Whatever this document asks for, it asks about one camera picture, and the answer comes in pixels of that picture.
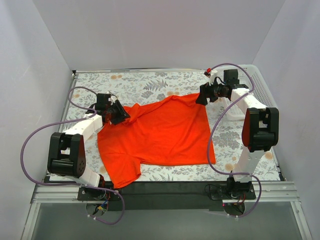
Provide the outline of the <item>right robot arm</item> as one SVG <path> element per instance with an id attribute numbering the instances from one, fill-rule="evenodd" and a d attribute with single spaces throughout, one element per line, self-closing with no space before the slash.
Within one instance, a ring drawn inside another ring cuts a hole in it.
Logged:
<path id="1" fill-rule="evenodd" d="M 279 140 L 279 110 L 268 107 L 252 95 L 253 87 L 241 84 L 237 69 L 227 69 L 223 77 L 208 68 L 204 75 L 209 81 L 199 88 L 196 103 L 207 105 L 219 98 L 227 98 L 244 114 L 242 128 L 242 153 L 236 167 L 227 174 L 227 180 L 209 188 L 213 200 L 255 199 L 253 173 L 265 152 Z"/>

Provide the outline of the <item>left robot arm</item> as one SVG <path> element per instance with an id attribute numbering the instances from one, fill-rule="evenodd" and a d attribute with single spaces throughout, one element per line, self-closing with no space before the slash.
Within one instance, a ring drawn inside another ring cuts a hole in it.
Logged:
<path id="1" fill-rule="evenodd" d="M 78 184 L 103 188 L 104 177 L 87 165 L 85 142 L 105 124 L 117 125 L 130 118 L 114 94 L 99 93 L 94 103 L 73 127 L 50 137 L 47 170 Z"/>

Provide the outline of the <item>orange t shirt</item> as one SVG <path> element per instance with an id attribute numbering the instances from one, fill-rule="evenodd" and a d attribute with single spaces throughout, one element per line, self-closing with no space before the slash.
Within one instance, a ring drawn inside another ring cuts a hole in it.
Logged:
<path id="1" fill-rule="evenodd" d="M 141 165 L 184 166 L 215 164 L 209 143 L 210 125 L 198 94 L 171 95 L 124 109 L 129 118 L 117 125 L 106 123 L 97 134 L 100 158 L 116 189 L 141 176 Z"/>

